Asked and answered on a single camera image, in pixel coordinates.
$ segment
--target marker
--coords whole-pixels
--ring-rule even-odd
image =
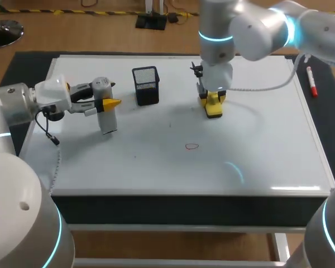
[[[310,66],[307,67],[307,74],[309,78],[310,88],[312,90],[312,96],[316,98],[318,96],[317,87],[315,86],[314,76],[312,72],[312,68]]]

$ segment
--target pen holder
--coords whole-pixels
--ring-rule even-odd
[[[139,106],[159,102],[159,75],[155,66],[132,69],[136,101]]]

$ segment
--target blue led ring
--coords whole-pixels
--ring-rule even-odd
[[[56,241],[56,245],[54,247],[54,250],[52,250],[52,253],[50,255],[50,257],[47,259],[46,263],[44,264],[44,266],[42,268],[47,268],[48,265],[50,264],[52,258],[54,257],[56,251],[57,251],[57,248],[58,248],[58,245],[60,243],[60,240],[61,240],[61,233],[62,233],[62,219],[61,219],[61,214],[60,214],[60,211],[58,210],[58,207],[56,206],[56,209],[57,209],[57,213],[58,213],[58,217],[60,219],[60,231],[58,232],[58,237],[57,237],[57,241]]]
[[[324,204],[324,208],[323,208],[323,227],[324,227],[324,233],[325,233],[325,235],[326,235],[326,238],[327,238],[327,240],[328,240],[328,242],[329,242],[331,248],[332,248],[333,251],[335,252],[335,244],[334,244],[334,242],[332,241],[331,236],[330,236],[329,231],[328,231],[328,228],[327,228],[327,226],[326,226],[326,217],[325,217],[325,213],[326,213],[326,203],[327,203],[327,202],[328,202],[328,201],[326,200],[326,202],[325,202],[325,204]]]
[[[210,37],[207,37],[207,36],[204,36],[200,31],[199,31],[199,35],[203,38],[203,39],[206,39],[208,41],[212,41],[212,42],[224,42],[224,41],[228,41],[228,40],[231,40],[232,39],[232,36],[228,36],[226,38],[220,38],[220,39],[217,39],[217,38],[210,38]]]

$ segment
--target white table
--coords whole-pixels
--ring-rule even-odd
[[[206,119],[197,100],[197,79],[189,70],[191,61],[199,63],[199,57],[62,55],[54,60],[48,76],[63,73],[71,85],[107,76],[116,83],[114,97],[122,99],[116,108],[118,131],[109,136],[101,136],[95,116],[66,114],[62,121],[50,123],[50,131],[61,140],[63,156],[54,195],[329,195],[335,182],[297,77],[273,92],[227,92],[223,117]],[[150,65],[159,72],[160,103],[138,107],[131,69]],[[232,65],[233,87],[253,88],[280,84],[293,68],[292,62],[283,56],[271,56],[256,63],[236,57]],[[198,143],[199,147],[186,150],[187,143]],[[34,124],[21,157],[48,187],[56,151]],[[246,230],[105,224],[71,228]],[[78,267],[282,266],[289,256],[285,235],[276,234],[274,242],[281,262],[76,259],[75,264]]]

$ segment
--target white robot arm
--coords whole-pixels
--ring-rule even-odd
[[[201,0],[199,35],[201,81],[211,92],[231,87],[235,50],[256,61],[289,46],[335,66],[335,13],[293,1],[266,9],[245,0]]]
[[[335,13],[283,1],[268,9],[245,0],[201,0],[200,44],[204,89],[229,89],[236,50],[260,60],[291,46],[335,66]],[[335,191],[310,220],[305,240],[287,267],[335,267]]]

